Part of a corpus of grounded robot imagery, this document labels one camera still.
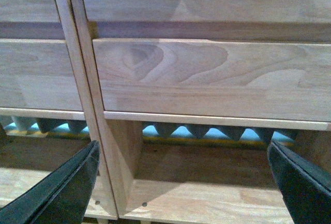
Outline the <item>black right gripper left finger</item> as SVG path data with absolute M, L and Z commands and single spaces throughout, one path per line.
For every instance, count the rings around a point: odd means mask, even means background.
M 82 223 L 96 183 L 98 141 L 1 208 L 1 223 Z

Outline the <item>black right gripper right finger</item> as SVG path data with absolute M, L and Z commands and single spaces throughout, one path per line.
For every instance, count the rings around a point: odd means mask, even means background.
M 293 222 L 330 223 L 330 173 L 278 142 L 267 158 Z

